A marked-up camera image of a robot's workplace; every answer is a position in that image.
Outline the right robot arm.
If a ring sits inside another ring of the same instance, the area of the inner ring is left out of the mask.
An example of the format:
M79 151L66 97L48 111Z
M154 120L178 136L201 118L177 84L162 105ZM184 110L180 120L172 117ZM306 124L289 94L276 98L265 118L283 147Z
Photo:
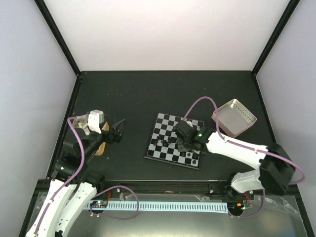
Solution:
M268 190L278 196L286 194L295 168L286 161L267 155L267 147L221 138L220 133L208 127L197 130L184 124L175 126L172 131L177 141L182 142L180 148L184 150L223 155L253 168L230 176L224 187L228 198L235 199L251 190Z

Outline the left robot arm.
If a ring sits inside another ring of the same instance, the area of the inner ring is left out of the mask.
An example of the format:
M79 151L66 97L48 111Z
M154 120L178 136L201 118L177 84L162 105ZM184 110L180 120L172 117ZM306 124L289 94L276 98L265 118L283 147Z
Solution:
M70 130L55 164L45 201L28 237L66 237L88 201L106 191L104 176L86 173L87 162L103 144L121 141L126 121L108 126L106 116L67 119Z

